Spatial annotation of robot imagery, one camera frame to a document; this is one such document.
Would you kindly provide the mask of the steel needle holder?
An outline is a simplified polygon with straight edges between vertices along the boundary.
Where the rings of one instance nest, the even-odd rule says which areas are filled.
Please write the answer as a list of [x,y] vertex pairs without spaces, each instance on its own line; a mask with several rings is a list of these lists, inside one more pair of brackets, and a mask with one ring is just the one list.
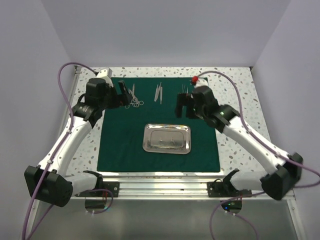
[[139,104],[132,100],[128,105],[125,106],[126,109],[129,109],[130,107],[137,108],[139,107]]

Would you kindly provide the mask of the steel surgical scissors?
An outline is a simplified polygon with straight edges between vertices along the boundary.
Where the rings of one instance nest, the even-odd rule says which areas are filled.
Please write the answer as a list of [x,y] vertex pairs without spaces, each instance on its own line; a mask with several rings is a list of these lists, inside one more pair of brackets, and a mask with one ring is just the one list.
[[139,100],[137,97],[136,97],[136,99],[135,99],[135,102],[136,102],[137,104],[139,104],[139,107],[142,106],[142,105],[144,105],[144,102],[143,102],[142,100]]

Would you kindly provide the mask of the steel scalpel handle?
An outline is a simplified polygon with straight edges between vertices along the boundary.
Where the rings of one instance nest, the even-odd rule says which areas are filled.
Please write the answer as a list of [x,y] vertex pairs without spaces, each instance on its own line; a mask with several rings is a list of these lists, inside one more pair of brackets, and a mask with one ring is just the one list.
[[159,85],[156,86],[156,89],[155,89],[155,95],[154,95],[154,102],[156,102],[158,100],[158,97],[159,97]]

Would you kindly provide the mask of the dark green surgical cloth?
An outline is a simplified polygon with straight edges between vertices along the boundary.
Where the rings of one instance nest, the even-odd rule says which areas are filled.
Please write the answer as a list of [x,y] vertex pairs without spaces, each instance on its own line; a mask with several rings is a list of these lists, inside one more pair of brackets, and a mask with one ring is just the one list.
[[[97,170],[100,172],[200,172],[221,170],[216,131],[201,119],[177,118],[177,95],[182,86],[191,92],[189,77],[123,78],[125,85],[144,102],[139,107],[107,109],[100,136]],[[154,102],[157,85],[160,96]],[[185,125],[191,129],[191,150],[188,154],[146,152],[143,149],[147,124]]]

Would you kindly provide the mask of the steel instrument tray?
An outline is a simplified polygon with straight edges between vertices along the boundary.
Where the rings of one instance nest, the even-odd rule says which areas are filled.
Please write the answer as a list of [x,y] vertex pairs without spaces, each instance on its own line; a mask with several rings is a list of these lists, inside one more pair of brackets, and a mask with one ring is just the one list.
[[191,128],[187,125],[149,123],[144,127],[142,148],[146,152],[187,155],[191,147]]

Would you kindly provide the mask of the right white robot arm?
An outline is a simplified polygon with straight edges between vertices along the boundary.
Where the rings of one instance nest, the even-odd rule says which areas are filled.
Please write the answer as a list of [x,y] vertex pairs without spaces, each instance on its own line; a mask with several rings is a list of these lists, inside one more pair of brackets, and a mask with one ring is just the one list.
[[202,119],[211,128],[233,139],[251,154],[263,171],[241,172],[232,170],[213,189],[219,196],[236,197],[251,191],[263,191],[274,200],[281,200],[301,179],[303,158],[289,154],[258,134],[232,106],[220,105],[208,86],[200,86],[192,93],[179,93],[175,116],[181,118],[183,107],[186,117]]

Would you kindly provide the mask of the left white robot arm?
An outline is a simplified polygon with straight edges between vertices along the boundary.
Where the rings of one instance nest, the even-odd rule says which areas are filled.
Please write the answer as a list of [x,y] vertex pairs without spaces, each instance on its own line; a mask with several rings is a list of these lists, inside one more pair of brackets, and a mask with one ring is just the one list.
[[50,205],[64,207],[72,196],[89,192],[92,196],[103,193],[101,174],[85,170],[67,176],[69,164],[85,137],[91,132],[104,110],[129,105],[132,96],[123,80],[118,88],[109,77],[91,78],[83,93],[72,107],[66,127],[50,152],[37,166],[28,166],[24,172],[32,198]]

